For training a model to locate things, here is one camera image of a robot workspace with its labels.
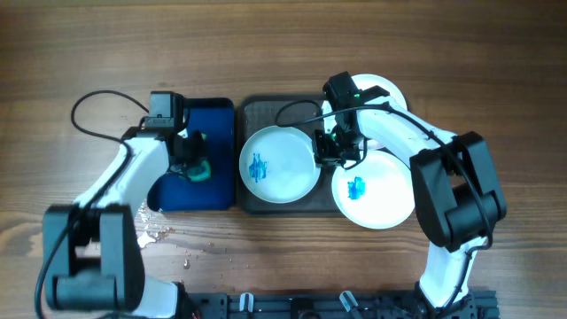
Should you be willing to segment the white plate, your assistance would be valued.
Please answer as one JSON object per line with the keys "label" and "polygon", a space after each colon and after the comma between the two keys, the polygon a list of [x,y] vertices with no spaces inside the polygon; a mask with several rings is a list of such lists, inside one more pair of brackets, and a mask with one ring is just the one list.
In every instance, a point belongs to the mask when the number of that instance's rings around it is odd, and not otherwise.
{"label": "white plate", "polygon": [[[408,111],[408,104],[404,95],[402,94],[400,89],[388,79],[376,74],[357,74],[352,75],[351,77],[358,89],[365,90],[374,86],[386,89],[390,93],[390,96],[393,97],[395,102],[403,109]],[[332,111],[330,103],[328,101],[324,101],[322,103],[321,109],[322,114],[327,114]],[[334,116],[323,119],[324,132],[330,134],[336,124],[337,123]],[[370,150],[383,150],[385,149],[385,146],[377,140],[370,139],[368,140],[368,148]]]}
{"label": "white plate", "polygon": [[395,227],[415,209],[409,168],[387,152],[370,151],[358,166],[337,168],[330,187],[339,211],[368,229]]}
{"label": "white plate", "polygon": [[238,170],[246,189],[271,204],[304,198],[321,174],[312,139],[297,128],[277,126],[263,128],[246,140]]}

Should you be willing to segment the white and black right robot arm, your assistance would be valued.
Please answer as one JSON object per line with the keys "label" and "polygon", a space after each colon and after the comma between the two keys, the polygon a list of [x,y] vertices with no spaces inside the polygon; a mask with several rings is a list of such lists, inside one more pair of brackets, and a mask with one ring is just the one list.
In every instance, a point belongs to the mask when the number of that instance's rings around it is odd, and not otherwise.
{"label": "white and black right robot arm", "polygon": [[368,187],[375,171],[368,142],[376,140],[409,169],[417,220],[430,241],[418,291],[432,315],[452,314],[469,293],[474,258],[492,247],[494,227],[507,213],[487,143],[475,132],[457,135],[418,118],[384,78],[363,87],[343,72],[322,91],[322,115],[335,125],[315,131],[315,162],[342,173],[360,169],[350,184]]}

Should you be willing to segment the green and yellow sponge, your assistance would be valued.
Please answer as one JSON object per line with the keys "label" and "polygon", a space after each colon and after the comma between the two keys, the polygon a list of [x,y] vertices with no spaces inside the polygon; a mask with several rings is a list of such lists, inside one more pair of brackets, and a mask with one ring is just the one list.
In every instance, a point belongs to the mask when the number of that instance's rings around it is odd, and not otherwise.
{"label": "green and yellow sponge", "polygon": [[187,170],[183,170],[180,168],[174,168],[170,165],[169,171],[172,174],[176,174],[184,180],[190,182],[203,182],[211,177],[211,166],[208,161],[208,153],[206,147],[206,159],[201,163],[199,167],[190,168]]}

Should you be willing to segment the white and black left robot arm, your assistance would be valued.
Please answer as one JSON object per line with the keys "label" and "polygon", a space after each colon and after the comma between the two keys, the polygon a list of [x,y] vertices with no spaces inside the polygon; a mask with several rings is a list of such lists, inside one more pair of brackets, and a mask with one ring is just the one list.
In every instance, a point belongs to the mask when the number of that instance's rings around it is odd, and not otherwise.
{"label": "white and black left robot arm", "polygon": [[146,116],[121,137],[117,156],[73,203],[43,216],[43,264],[35,285],[35,314],[100,311],[105,318],[199,318],[180,284],[145,274],[134,219],[153,185],[174,167],[205,159],[205,141],[188,127],[191,101],[153,91]]}

